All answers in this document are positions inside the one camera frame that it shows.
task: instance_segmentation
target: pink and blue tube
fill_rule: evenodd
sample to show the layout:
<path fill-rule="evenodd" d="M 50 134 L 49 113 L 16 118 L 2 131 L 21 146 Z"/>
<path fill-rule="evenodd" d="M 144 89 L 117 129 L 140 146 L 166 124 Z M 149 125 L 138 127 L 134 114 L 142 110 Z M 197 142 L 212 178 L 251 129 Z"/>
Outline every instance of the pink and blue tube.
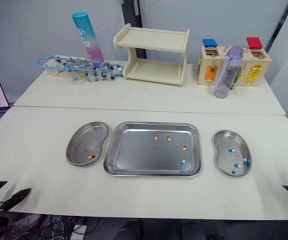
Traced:
<path fill-rule="evenodd" d="M 97 44 L 94 30 L 90 23 L 88 14 L 86 12 L 77 12 L 74 13 L 72 17 L 89 58 L 92 61 L 104 62 L 104 58 Z M 94 67 L 99 68 L 100 66 L 98 63 L 94 63 Z"/>

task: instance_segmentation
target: black pole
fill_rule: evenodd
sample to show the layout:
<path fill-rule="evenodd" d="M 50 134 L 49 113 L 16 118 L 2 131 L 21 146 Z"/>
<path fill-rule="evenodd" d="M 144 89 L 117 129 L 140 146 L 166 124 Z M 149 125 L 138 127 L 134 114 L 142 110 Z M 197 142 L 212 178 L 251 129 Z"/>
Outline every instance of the black pole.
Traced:
<path fill-rule="evenodd" d="M 138 9 L 134 9 L 134 2 L 137 3 Z M 142 28 L 142 18 L 140 15 L 140 8 L 138 0 L 124 0 L 122 3 L 122 10 L 124 15 L 125 24 L 131 24 L 132 27 Z M 140 59 L 146 58 L 146 50 L 141 48 L 136 48 L 137 57 Z"/>

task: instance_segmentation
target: blue lid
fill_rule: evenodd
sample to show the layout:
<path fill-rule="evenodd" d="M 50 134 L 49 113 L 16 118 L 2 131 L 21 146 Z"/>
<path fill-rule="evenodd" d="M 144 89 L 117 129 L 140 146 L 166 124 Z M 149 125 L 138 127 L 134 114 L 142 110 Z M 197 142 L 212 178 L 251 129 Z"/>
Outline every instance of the blue lid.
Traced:
<path fill-rule="evenodd" d="M 217 47 L 217 43 L 213 38 L 203 38 L 202 39 L 204 47 L 206 48 L 215 48 Z"/>
<path fill-rule="evenodd" d="M 88 14 L 86 12 L 76 12 L 72 15 L 73 18 L 84 19 L 88 18 Z"/>

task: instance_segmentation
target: shelf board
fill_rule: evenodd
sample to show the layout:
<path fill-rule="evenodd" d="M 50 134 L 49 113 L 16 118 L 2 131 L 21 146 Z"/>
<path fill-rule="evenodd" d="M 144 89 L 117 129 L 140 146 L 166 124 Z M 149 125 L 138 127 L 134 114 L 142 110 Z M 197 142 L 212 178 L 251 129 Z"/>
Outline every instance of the shelf board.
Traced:
<path fill-rule="evenodd" d="M 137 58 L 126 78 L 182 85 L 183 64 Z"/>
<path fill-rule="evenodd" d="M 130 27 L 116 42 L 118 47 L 140 48 L 175 53 L 184 53 L 189 31 L 167 31 Z"/>

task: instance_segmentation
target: red lid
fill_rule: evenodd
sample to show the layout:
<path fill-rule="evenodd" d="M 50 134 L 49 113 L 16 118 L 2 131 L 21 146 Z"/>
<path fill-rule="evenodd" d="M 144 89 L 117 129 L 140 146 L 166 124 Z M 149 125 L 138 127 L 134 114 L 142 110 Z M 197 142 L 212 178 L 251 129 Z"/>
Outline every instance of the red lid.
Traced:
<path fill-rule="evenodd" d="M 248 46 L 250 49 L 261 49 L 263 48 L 259 37 L 247 37 L 246 38 Z"/>

